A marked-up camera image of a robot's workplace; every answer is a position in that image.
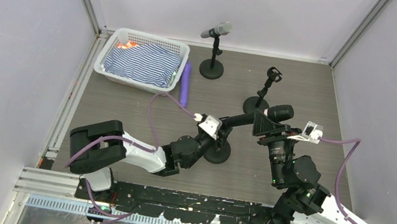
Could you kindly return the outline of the silver microphone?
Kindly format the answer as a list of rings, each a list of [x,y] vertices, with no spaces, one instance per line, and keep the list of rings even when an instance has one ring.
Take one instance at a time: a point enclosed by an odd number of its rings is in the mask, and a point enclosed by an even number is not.
[[[204,32],[201,32],[200,37],[201,38],[217,38],[220,37],[221,35],[228,35],[232,31],[232,24],[230,22],[221,22],[217,26],[205,30]]]

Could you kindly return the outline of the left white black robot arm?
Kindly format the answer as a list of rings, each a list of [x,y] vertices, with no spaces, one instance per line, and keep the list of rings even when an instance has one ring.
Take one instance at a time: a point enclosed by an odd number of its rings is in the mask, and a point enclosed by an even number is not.
[[[67,168],[83,176],[91,190],[111,189],[111,166],[124,162],[150,174],[168,177],[191,168],[199,159],[221,164],[231,155],[227,138],[232,127],[206,116],[198,123],[198,134],[182,136],[164,146],[152,147],[124,131],[118,120],[77,127],[70,132]]]

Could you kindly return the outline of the black microphone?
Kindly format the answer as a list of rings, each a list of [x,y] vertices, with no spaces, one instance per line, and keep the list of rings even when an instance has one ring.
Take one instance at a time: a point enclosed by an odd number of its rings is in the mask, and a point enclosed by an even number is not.
[[[253,125],[254,131],[262,132],[265,128],[262,126],[263,124],[276,125],[280,124],[283,121],[290,120],[294,117],[294,109],[288,104],[277,105],[267,108],[266,110],[256,109],[252,113],[241,114],[231,117],[222,117],[220,120],[224,127],[238,127],[238,126],[246,126]]]

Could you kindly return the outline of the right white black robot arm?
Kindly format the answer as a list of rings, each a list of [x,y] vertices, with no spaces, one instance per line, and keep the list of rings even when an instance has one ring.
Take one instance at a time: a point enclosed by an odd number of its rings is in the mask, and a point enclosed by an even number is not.
[[[294,156],[298,141],[318,144],[323,139],[321,126],[308,122],[303,130],[292,129],[271,120],[267,112],[253,115],[252,133],[268,148],[272,186],[283,191],[272,209],[274,224],[367,224],[320,184],[321,174],[310,156]]]

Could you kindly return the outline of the black mic stand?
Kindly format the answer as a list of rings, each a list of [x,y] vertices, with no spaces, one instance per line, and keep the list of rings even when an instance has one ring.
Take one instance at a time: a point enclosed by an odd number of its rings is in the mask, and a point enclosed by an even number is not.
[[[215,80],[222,77],[224,73],[223,64],[217,60],[217,56],[220,56],[223,51],[220,49],[220,37],[215,37],[212,47],[212,55],[210,59],[206,59],[199,65],[199,73],[202,77]]]
[[[209,163],[212,164],[222,164],[228,160],[231,155],[231,146],[227,141],[226,145],[221,149],[217,148],[209,148],[205,153],[203,158],[206,159]]]
[[[242,108],[245,114],[252,113],[256,109],[264,110],[270,107],[264,97],[267,95],[268,89],[271,88],[274,82],[280,82],[280,80],[282,80],[282,73],[276,67],[270,67],[266,75],[267,79],[264,86],[257,92],[257,95],[245,99]]]

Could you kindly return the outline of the purple microphone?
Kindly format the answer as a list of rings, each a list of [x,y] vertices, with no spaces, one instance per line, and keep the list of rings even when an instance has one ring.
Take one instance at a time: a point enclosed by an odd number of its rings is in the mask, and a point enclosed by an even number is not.
[[[187,61],[183,70],[183,74],[181,75],[180,96],[179,96],[180,105],[183,106],[184,108],[186,108],[188,104],[189,82],[190,82],[191,71],[192,71],[191,63]]]

